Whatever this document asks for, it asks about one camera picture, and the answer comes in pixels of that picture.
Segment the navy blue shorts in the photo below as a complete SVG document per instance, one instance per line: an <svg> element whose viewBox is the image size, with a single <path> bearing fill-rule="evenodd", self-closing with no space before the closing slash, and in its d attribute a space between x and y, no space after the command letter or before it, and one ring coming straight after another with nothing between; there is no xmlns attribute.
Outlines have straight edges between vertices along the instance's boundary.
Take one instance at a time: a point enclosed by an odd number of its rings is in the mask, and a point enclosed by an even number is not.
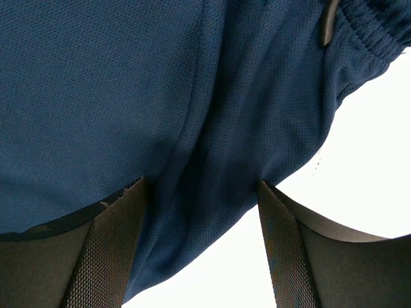
<svg viewBox="0 0 411 308"><path fill-rule="evenodd" d="M409 1L2 1L1 231L146 178L125 300L196 259L410 46Z"/></svg>

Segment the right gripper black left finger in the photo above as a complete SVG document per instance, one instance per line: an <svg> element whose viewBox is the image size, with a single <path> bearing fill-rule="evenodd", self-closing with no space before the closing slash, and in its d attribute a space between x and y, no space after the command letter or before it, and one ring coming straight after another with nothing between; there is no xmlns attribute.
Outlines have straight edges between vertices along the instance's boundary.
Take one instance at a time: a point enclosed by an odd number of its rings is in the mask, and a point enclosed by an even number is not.
<svg viewBox="0 0 411 308"><path fill-rule="evenodd" d="M121 307L144 215L140 179L61 218L1 235L2 307Z"/></svg>

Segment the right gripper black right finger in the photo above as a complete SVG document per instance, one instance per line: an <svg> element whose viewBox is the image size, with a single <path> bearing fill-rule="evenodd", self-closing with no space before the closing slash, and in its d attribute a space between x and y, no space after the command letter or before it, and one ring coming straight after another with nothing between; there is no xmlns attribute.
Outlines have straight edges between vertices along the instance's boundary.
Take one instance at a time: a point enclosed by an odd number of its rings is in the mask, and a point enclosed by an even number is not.
<svg viewBox="0 0 411 308"><path fill-rule="evenodd" d="M409 307L410 236L341 225L266 181L258 209L278 307Z"/></svg>

